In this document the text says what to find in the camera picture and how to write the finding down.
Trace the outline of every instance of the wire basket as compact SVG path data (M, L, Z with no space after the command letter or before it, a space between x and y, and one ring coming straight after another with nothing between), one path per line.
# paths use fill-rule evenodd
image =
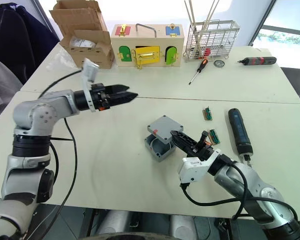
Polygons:
M201 33L205 22L196 22L189 28L184 56L188 60L227 58L239 32L239 25L233 20L211 20L207 30Z

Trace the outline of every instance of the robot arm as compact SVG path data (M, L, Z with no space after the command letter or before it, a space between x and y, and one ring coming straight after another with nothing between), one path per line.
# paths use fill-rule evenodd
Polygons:
M85 81L90 81L89 77L94 79L95 73L90 71ZM37 205L46 202L52 195L54 172L46 167L51 159L50 137L55 123L83 110L102 111L128 103L137 96L127 92L128 88L124 85L92 84L89 89L81 91L47 93L38 100L22 102L14 109L13 149L7 159L1 189L0 239L22 238Z
M279 191L265 183L251 167L234 162L213 149L206 142L208 133L204 131L199 142L194 141L183 132L171 131L173 143L187 153L179 168L179 177L183 189L189 183L199 181L206 173L214 176L214 180L231 195L241 198L244 192L243 179L232 167L235 165L243 173L247 181L247 198L262 197L283 202ZM248 214L253 217L269 240L300 240L300 225L294 215L284 205L260 200L249 200L244 205Z

